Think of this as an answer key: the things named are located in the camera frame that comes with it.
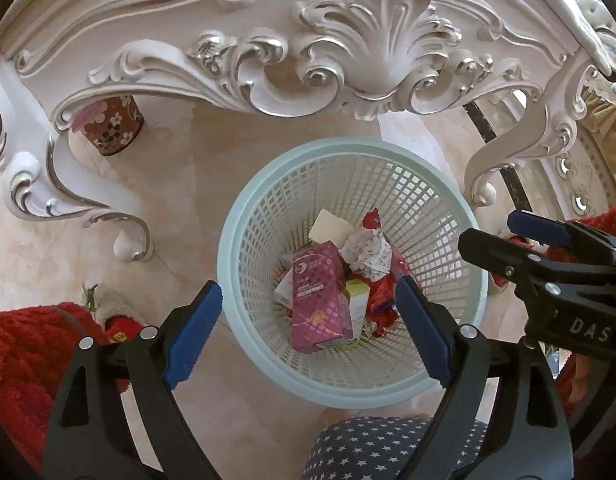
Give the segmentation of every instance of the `pink medicine box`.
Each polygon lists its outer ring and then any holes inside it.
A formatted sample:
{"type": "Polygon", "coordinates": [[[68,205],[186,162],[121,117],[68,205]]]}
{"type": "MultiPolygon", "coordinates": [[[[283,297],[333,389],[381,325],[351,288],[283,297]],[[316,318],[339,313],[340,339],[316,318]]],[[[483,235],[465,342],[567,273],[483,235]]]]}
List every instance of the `pink medicine box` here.
{"type": "Polygon", "coordinates": [[[293,348],[304,353],[352,342],[350,297],[339,251],[332,242],[293,261],[293,348]]]}

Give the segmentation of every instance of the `crumpled paper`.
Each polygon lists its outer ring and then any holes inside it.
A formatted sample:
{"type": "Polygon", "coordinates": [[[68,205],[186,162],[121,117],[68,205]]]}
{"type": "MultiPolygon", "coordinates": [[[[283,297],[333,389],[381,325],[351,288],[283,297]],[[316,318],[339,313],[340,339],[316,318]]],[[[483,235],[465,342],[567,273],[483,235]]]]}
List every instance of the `crumpled paper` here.
{"type": "Polygon", "coordinates": [[[350,270],[376,282],[390,272],[392,247],[380,229],[357,229],[339,250],[350,270]]]}

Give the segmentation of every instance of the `light blue basket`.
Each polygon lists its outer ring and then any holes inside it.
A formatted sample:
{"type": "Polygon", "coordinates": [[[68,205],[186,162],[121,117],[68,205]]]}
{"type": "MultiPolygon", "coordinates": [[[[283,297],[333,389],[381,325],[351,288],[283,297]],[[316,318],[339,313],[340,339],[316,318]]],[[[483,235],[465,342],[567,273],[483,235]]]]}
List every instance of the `light blue basket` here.
{"type": "Polygon", "coordinates": [[[243,189],[224,224],[217,275],[230,327],[273,381],[335,408],[375,408],[433,386],[401,321],[384,338],[347,351],[302,354],[272,291],[278,257],[308,243],[322,208],[360,226],[377,207],[382,227],[427,296],[461,323],[478,325],[487,275],[458,254],[458,236],[477,222],[454,184],[421,157],[374,139],[317,140],[277,157],[243,189]]]}

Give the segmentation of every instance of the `basket mesh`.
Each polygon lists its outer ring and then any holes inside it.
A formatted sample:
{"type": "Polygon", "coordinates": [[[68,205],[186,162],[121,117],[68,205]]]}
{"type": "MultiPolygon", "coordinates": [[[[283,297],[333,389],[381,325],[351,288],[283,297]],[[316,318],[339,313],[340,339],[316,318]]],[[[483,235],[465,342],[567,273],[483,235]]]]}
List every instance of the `basket mesh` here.
{"type": "MultiPolygon", "coordinates": [[[[452,195],[445,190],[444,196],[452,195]]],[[[348,351],[297,352],[290,346],[291,320],[272,297],[282,272],[279,255],[308,243],[322,208],[360,226],[374,207],[380,211],[387,237],[402,251],[427,297],[461,321],[470,269],[457,251],[457,240],[470,226],[458,224],[437,189],[382,158],[334,155],[287,174],[253,210],[240,245],[240,292],[253,327],[280,361],[329,386],[376,388],[423,369],[401,320],[386,337],[363,337],[348,351]]]]}

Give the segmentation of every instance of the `ornate white furniture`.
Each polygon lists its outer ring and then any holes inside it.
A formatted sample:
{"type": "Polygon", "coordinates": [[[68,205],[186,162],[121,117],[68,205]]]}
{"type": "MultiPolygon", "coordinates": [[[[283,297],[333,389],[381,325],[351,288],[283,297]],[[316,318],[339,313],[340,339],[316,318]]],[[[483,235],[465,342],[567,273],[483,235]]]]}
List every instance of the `ornate white furniture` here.
{"type": "Polygon", "coordinates": [[[117,221],[115,253],[145,260],[140,200],[68,148],[85,105],[148,93],[372,120],[519,88],[526,113],[466,168],[466,198],[489,205],[493,172],[572,146],[582,81],[595,65],[610,70],[574,0],[17,0],[0,25],[6,203],[22,218],[117,221]],[[290,65],[294,92],[268,78],[290,65]]]}

